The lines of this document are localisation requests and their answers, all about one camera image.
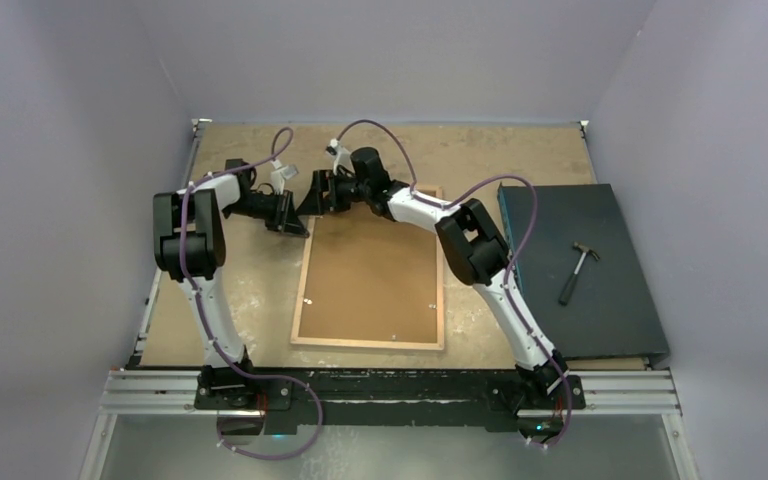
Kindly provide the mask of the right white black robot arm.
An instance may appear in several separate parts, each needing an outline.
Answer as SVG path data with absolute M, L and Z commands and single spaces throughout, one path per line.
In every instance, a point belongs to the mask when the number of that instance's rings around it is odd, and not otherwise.
M 569 384 L 569 369 L 514 284 L 511 249 L 484 204 L 447 201 L 391 178 L 373 147 L 350 151 L 333 139 L 325 151 L 332 166 L 314 172 L 298 214 L 321 216 L 364 203 L 379 217 L 434 233 L 449 269 L 487 303 L 506 336 L 524 399 L 536 407 L 556 399 Z

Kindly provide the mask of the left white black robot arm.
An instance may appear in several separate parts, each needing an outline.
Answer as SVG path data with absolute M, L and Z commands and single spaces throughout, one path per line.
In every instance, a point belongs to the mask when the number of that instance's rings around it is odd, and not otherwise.
M 262 221 L 272 232 L 308 237 L 294 195 L 283 186 L 284 178 L 295 172 L 292 166 L 280 165 L 259 189 L 255 165 L 231 159 L 223 171 L 153 198 L 155 262 L 184 292 L 200 328 L 204 365 L 199 390 L 205 396 L 219 394 L 235 409 L 255 402 L 261 378 L 253 371 L 225 295 L 223 222 L 240 215 Z

